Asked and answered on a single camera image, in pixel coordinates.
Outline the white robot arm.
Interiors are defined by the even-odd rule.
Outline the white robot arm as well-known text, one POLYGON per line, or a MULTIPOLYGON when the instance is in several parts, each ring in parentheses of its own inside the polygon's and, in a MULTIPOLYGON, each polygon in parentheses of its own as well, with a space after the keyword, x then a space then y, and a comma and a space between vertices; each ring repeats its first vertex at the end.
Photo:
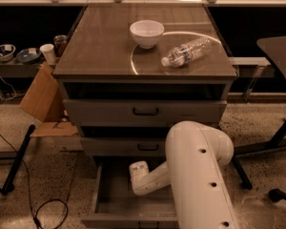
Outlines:
POLYGON ((145 161, 130 165, 133 192, 144 196, 170 186, 180 229, 239 229, 220 171, 233 154, 234 144, 224 132, 179 122, 167 134, 164 163, 152 171, 145 161))

